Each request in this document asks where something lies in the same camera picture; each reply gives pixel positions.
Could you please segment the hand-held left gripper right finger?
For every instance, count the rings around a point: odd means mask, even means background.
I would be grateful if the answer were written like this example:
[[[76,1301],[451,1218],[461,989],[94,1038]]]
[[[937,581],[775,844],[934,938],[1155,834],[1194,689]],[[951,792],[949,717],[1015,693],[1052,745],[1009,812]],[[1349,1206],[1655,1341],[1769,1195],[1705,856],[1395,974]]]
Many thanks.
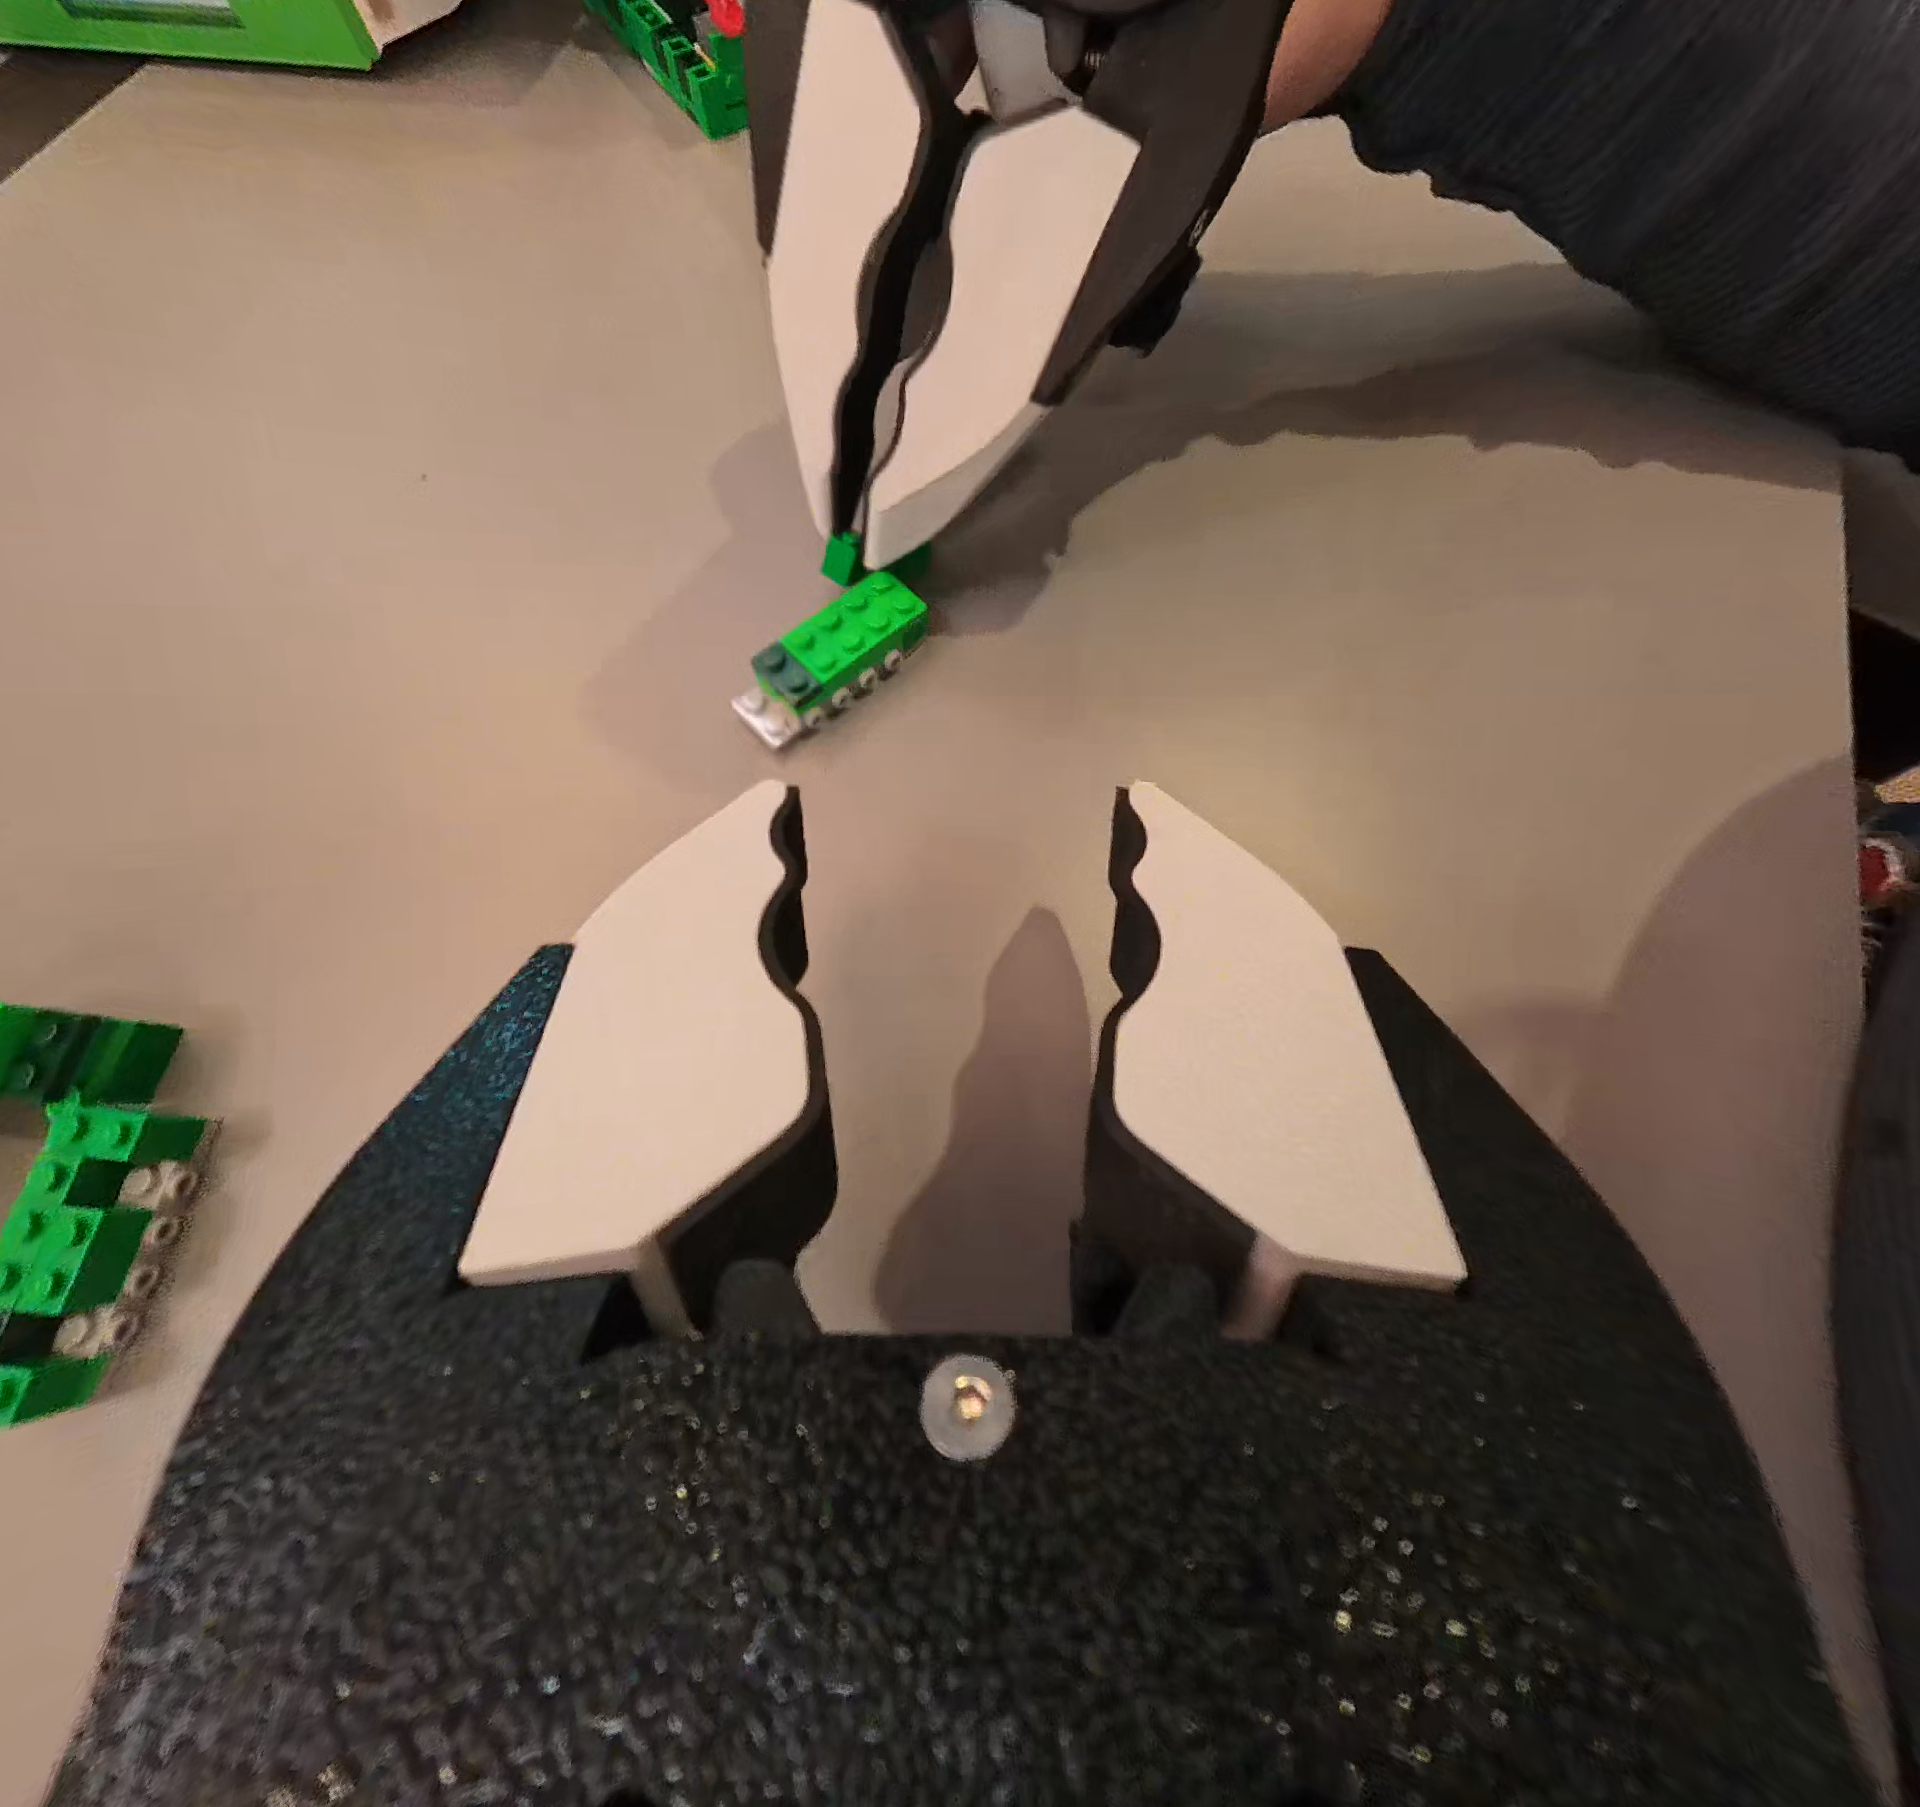
[[[1153,782],[1115,787],[1115,999],[1082,1154],[1082,1330],[1261,1342],[1307,1282],[1467,1293],[1336,933]]]

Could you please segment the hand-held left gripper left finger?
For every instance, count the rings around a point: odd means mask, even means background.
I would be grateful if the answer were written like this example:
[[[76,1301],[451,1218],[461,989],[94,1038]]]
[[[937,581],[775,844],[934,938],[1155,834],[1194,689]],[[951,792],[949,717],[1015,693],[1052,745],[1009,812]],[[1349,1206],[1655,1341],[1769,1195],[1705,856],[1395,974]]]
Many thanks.
[[[793,1274],[836,1198],[804,999],[804,804],[757,782],[579,927],[461,1249],[471,1289],[610,1274],[707,1334],[730,1269]]]

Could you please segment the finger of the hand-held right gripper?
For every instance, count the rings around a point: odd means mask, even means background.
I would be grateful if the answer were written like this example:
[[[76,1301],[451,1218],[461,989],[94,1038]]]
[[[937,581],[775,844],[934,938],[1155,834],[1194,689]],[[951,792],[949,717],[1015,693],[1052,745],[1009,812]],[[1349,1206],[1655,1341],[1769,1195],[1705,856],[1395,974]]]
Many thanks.
[[[871,0],[804,0],[804,28],[766,257],[772,340],[804,494],[823,536],[933,539],[960,454],[941,427],[953,255],[925,189],[933,110],[893,23]]]
[[[948,206],[946,311],[904,371],[866,488],[871,567],[941,534],[1057,403],[1047,362],[1139,159],[1139,138],[1053,75],[1038,14],[973,0],[970,21],[988,123]]]

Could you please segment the green and grey brick assembly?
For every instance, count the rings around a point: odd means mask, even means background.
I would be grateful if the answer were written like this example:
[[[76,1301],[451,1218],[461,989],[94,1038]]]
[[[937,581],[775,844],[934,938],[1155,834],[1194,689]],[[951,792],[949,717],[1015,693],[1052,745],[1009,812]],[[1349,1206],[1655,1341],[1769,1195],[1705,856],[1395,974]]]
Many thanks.
[[[751,655],[751,684],[733,713],[778,754],[838,720],[890,684],[931,633],[920,591],[933,554],[925,545],[836,592]]]

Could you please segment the person's right forearm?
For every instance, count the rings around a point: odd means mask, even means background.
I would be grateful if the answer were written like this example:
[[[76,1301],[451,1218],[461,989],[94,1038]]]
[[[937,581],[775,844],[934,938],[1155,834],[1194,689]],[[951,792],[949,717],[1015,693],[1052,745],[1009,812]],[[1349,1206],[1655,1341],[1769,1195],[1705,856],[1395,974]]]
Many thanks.
[[[1329,110],[1670,348],[1918,450],[1918,0],[1390,0]]]

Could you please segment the grey desk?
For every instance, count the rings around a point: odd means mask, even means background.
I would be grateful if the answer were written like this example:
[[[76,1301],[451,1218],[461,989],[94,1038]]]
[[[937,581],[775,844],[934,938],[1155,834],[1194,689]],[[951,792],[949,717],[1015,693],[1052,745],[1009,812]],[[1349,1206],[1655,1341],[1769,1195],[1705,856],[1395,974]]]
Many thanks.
[[[1826,1347],[1839,483],[1315,123],[1255,151],[1169,340],[944,548],[931,649],[776,761],[728,695],[823,589],[744,150],[575,0],[471,0],[375,78],[133,75],[3,185],[3,999],[186,1025],[226,1172],[120,1384],[3,1438],[3,1803],[49,1792],[296,1224],[534,947],[778,769],[826,1324],[1064,1324],[1109,812],[1152,781],[1633,1231],[1887,1784]]]

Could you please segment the green brick structure left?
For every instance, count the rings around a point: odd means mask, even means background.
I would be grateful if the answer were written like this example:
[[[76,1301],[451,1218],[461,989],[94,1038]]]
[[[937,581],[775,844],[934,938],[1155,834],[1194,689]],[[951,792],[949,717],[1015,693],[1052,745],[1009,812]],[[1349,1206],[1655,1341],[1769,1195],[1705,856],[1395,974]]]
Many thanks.
[[[1,1005],[6,1112],[37,1146],[1,1226],[1,1427],[89,1405],[141,1337],[203,1195],[218,1121],[164,1100],[186,1030]]]

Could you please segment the red patterned cloth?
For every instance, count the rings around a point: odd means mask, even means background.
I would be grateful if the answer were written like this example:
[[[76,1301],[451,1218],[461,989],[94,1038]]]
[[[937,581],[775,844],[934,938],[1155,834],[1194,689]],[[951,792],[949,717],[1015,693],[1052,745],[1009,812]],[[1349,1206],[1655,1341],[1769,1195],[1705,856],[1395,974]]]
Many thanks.
[[[1918,894],[1918,765],[1883,782],[1858,781],[1860,909],[1898,911]]]

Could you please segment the person's dark clothing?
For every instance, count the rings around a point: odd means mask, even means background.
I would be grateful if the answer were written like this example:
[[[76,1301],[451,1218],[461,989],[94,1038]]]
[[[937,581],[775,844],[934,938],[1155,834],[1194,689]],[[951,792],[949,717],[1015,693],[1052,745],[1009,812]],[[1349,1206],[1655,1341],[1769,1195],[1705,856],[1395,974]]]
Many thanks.
[[[1918,918],[1872,970],[1839,1148],[1832,1334],[1898,1772],[1918,1801]]]

